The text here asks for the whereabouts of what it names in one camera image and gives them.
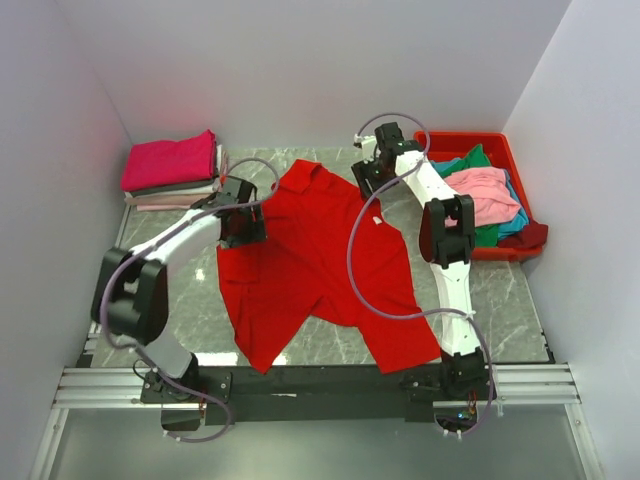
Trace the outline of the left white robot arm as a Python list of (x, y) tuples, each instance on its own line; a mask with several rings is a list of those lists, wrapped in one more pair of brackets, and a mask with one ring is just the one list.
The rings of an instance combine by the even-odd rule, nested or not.
[(153, 238), (102, 259), (91, 307), (106, 341), (135, 352), (176, 401), (203, 388), (199, 363), (170, 332), (169, 280), (209, 246), (240, 247), (266, 239), (257, 187), (229, 176), (220, 191), (196, 201)]

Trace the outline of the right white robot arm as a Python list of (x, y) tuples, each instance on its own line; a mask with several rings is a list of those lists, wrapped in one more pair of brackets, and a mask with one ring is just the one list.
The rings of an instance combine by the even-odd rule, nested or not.
[(436, 280), (439, 307), (425, 313), (442, 316), (441, 364), (438, 388), (452, 399), (465, 399), (491, 383), (491, 359), (486, 341), (474, 323), (470, 295), (470, 264), (475, 248), (474, 202), (456, 192), (428, 159), (430, 144), (406, 139), (395, 122), (384, 123), (366, 136), (354, 135), (353, 144), (362, 159), (353, 164), (366, 203), (352, 227), (346, 253), (347, 275), (356, 297), (374, 313), (401, 321), (415, 315), (389, 314), (371, 305), (360, 292), (352, 254), (360, 223), (377, 196), (405, 183), (423, 207), (418, 235), (422, 258)]

